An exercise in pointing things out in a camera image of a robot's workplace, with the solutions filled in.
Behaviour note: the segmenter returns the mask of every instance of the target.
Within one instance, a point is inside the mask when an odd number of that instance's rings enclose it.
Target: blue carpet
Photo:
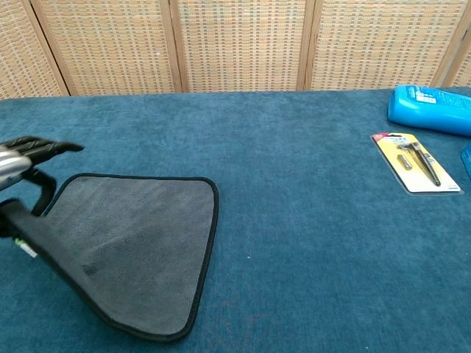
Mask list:
[[[471,95],[469,88],[455,92]],[[466,138],[390,124],[390,90],[0,102],[0,140],[85,150],[43,165],[208,177],[220,213],[196,323],[173,344],[104,324],[41,259],[0,241],[2,352],[469,352]],[[464,189],[409,196],[369,136],[414,133]],[[35,186],[1,193],[27,205]]]

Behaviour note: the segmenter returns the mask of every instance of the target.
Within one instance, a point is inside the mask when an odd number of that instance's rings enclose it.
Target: gray microfiber cloth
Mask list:
[[[80,174],[45,217],[17,200],[1,213],[109,324],[168,341],[196,318],[216,230],[218,194],[205,178]]]

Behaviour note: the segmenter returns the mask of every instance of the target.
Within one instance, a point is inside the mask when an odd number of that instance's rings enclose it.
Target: woven screen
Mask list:
[[[158,0],[37,2],[73,93],[174,91]]]
[[[62,94],[23,4],[18,0],[3,0],[0,11],[0,99]]]
[[[178,12],[190,91],[296,89],[305,0],[181,0]]]
[[[466,3],[324,0],[311,89],[429,85]]]
[[[458,73],[456,74],[455,86],[471,86],[471,48],[468,51],[467,56],[464,58],[464,62],[461,64]]]

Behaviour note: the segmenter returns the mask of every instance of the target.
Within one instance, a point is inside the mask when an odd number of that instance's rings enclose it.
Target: blue bottle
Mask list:
[[[389,100],[388,119],[398,124],[471,136],[471,97],[422,86],[397,86]]]

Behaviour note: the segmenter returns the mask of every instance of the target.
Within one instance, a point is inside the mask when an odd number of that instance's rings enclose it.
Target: red label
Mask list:
[[[373,139],[378,142],[380,139],[386,137],[387,135],[389,135],[389,132],[382,132],[380,134],[374,134],[373,135]]]

